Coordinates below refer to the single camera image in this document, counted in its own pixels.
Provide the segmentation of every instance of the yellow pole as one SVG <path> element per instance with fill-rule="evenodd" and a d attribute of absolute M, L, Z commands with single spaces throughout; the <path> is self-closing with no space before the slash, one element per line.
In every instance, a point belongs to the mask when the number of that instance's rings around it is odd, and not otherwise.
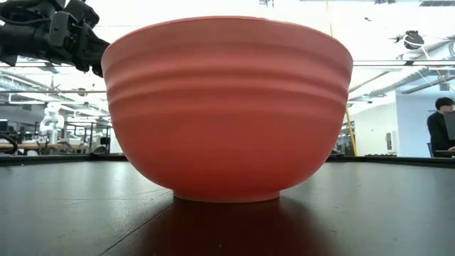
<path fill-rule="evenodd" d="M 328 27 L 330 29 L 330 36 L 333 37 L 333 28 L 332 28 L 332 17 L 330 15 L 330 9 L 328 6 L 328 0 L 326 0 L 326 11 L 328 15 Z M 346 107 L 346 119 L 348 120 L 348 127 L 349 127 L 349 134 L 350 134 L 350 141 L 353 144 L 354 149 L 354 156 L 357 156 L 357 146 L 355 145 L 355 138 L 353 133 L 353 126 L 350 124 L 350 117 L 349 117 L 349 110 Z"/>
<path fill-rule="evenodd" d="M 355 145 L 355 138 L 353 133 L 353 126 L 350 124 L 349 110 L 346 108 L 346 119 L 348 120 L 350 141 L 353 143 L 354 156 L 357 156 L 357 146 Z"/>

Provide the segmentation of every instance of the red bowl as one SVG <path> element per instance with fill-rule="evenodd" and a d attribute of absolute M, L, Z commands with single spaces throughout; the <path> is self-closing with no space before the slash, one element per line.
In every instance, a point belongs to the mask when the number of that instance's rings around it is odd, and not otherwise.
<path fill-rule="evenodd" d="M 305 26 L 215 16 L 148 26 L 102 59 L 132 165 L 192 201 L 265 201 L 310 177 L 343 122 L 353 60 Z"/>

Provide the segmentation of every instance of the black shirt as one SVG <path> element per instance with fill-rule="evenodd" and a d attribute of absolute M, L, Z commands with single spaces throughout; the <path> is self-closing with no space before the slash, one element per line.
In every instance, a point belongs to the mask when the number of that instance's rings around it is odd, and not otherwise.
<path fill-rule="evenodd" d="M 455 141 L 449 140 L 449 133 L 447 132 L 446 120 L 444 120 L 443 114 L 439 112 L 431 114 L 427 119 L 427 125 L 433 152 L 436 150 L 448 150 L 455 146 Z"/>

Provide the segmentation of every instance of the desk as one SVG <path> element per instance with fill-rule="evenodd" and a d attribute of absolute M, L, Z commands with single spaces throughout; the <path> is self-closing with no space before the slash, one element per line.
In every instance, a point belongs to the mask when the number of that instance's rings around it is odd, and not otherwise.
<path fill-rule="evenodd" d="M 126 161 L 0 167 L 0 177 L 0 255 L 455 251 L 451 169 L 326 163 L 280 199 L 245 204 L 174 199 Z"/>
<path fill-rule="evenodd" d="M 452 158 L 455 157 L 455 150 L 436 150 L 436 153 L 439 153 L 443 156 L 451 156 Z"/>
<path fill-rule="evenodd" d="M 51 150 L 64 150 L 64 149 L 72 149 L 72 150 L 86 150 L 88 148 L 87 145 L 69 145 L 69 144 L 48 144 L 46 147 L 44 144 L 18 144 L 18 149 L 25 149 L 27 150 L 39 150 L 39 149 L 51 149 Z M 2 149 L 12 149 L 13 145 L 11 144 L 4 144 L 0 143 L 0 150 Z"/>

